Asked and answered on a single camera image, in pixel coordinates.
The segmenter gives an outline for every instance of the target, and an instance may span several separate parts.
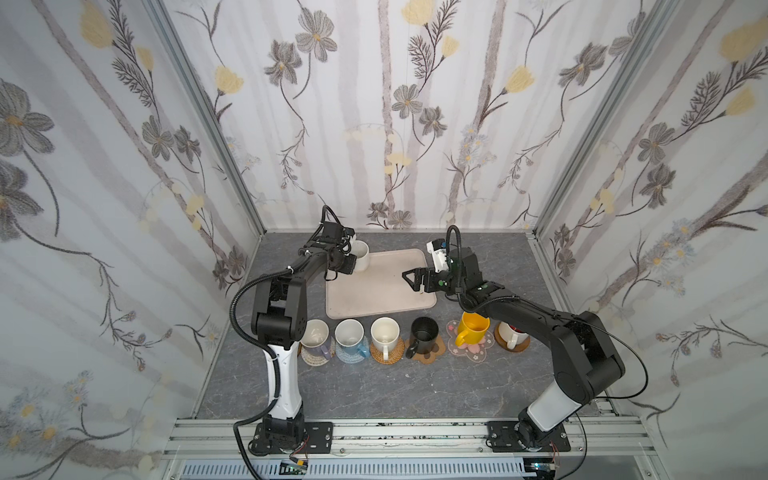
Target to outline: purple mug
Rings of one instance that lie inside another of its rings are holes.
[[[328,324],[319,319],[306,323],[306,331],[301,337],[302,348],[312,356],[324,356],[331,359],[331,335]]]

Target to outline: yellow mug handle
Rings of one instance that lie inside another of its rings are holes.
[[[456,346],[464,345],[464,337],[469,334],[469,330],[464,330],[456,336]]]

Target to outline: floral wallpaper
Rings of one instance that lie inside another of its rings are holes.
[[[257,239],[140,3],[4,2],[0,41],[0,471],[160,478]]]
[[[269,228],[532,228],[653,2],[166,0]]]
[[[765,476],[750,439],[768,422],[767,15],[681,2],[539,232],[577,310],[646,362],[647,389],[618,405],[646,421],[678,480]],[[616,396],[644,383],[625,358]]]

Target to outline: gray marble tabletop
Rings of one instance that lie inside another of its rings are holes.
[[[253,278],[284,268],[296,257],[308,233],[268,233],[251,269]],[[360,233],[372,252],[418,248],[425,252],[429,240],[439,233]],[[541,272],[522,233],[464,233],[462,246],[478,256],[483,277],[504,284],[518,295],[553,306]],[[432,259],[428,255],[428,264]],[[318,277],[307,289],[308,318],[328,322],[331,332],[340,320],[326,316],[325,285]],[[237,308],[240,325],[249,332],[253,295],[247,293]],[[390,314],[408,338],[411,322],[430,316],[448,342],[446,324],[460,319],[461,310],[441,293],[431,309]],[[370,335],[377,316],[358,320]],[[299,359],[299,389],[304,415],[318,418],[434,418],[516,416],[552,382],[549,350],[535,339],[521,353],[510,353],[498,345],[487,351],[482,363],[446,351],[434,363],[423,365],[403,358],[385,366],[373,359],[354,365],[333,358],[326,365],[310,367]],[[198,418],[239,419],[266,406],[266,360],[258,348],[228,329]],[[594,415],[593,406],[580,413]]]

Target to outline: black mug handle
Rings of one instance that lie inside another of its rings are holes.
[[[412,359],[413,356],[416,354],[416,349],[419,348],[419,341],[417,339],[413,339],[413,343],[411,343],[411,346],[408,347],[406,350],[406,357]]]

